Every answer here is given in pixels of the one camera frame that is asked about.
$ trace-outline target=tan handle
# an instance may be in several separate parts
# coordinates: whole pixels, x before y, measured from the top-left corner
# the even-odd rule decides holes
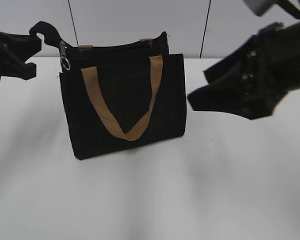
[[[109,131],[110,134],[117,138],[125,139],[128,141],[135,141],[139,139],[148,128],[157,93],[161,84],[162,70],[164,66],[164,61],[161,55],[150,56],[149,58],[151,66],[150,79],[152,89],[149,111],[145,115],[143,115],[143,117],[141,117],[140,120],[127,133],[123,132],[118,121],[107,107],[107,104],[101,93],[97,67],[93,66],[81,69],[85,88],[94,109],[96,110],[105,128]]]

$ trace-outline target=black tote bag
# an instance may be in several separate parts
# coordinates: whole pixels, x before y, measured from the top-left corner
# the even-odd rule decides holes
[[[162,54],[167,47],[160,49],[155,41],[135,45],[67,48],[71,68],[62,67],[60,86],[73,152],[79,160],[185,132],[183,55]]]

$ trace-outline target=black fabric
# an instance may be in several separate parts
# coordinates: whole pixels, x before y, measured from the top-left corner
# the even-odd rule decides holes
[[[142,56],[168,55],[169,46],[167,33],[164,31],[152,40],[152,46],[147,41],[118,46],[94,46],[88,50],[79,50],[78,47],[66,49],[66,57],[72,68],[88,68],[95,65],[113,65],[125,59],[138,61]]]
[[[55,48],[59,48],[59,44],[62,41],[58,30],[45,21],[39,21],[36,25],[30,28],[29,34],[33,37],[37,34],[42,34],[44,36],[44,43]]]
[[[80,69],[60,73],[64,110],[74,155],[88,159],[114,151],[180,137],[186,126],[186,93],[182,54],[163,55],[161,85],[157,93],[148,128],[135,141],[112,136],[101,122],[89,100]],[[149,57],[134,61],[116,60],[98,66],[104,100],[127,132],[142,116],[151,98]]]

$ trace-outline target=metal zipper pull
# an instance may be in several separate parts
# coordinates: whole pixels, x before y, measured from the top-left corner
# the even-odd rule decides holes
[[[60,62],[64,67],[64,69],[69,71],[71,65],[66,56],[66,43],[62,40],[59,45],[60,45]]]

